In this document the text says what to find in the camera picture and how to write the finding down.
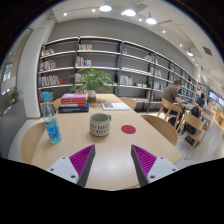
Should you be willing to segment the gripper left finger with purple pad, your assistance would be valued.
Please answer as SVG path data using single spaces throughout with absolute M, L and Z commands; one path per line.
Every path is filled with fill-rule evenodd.
M 47 169 L 47 171 L 84 187 L 86 185 L 94 157 L 95 145 L 90 145 L 70 157 L 60 157 Z

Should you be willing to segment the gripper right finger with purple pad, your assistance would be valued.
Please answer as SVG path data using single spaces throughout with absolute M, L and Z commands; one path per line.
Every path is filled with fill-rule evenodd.
M 131 145 L 131 156 L 141 187 L 168 176 L 178 170 L 166 157 L 151 154 L 136 145 Z

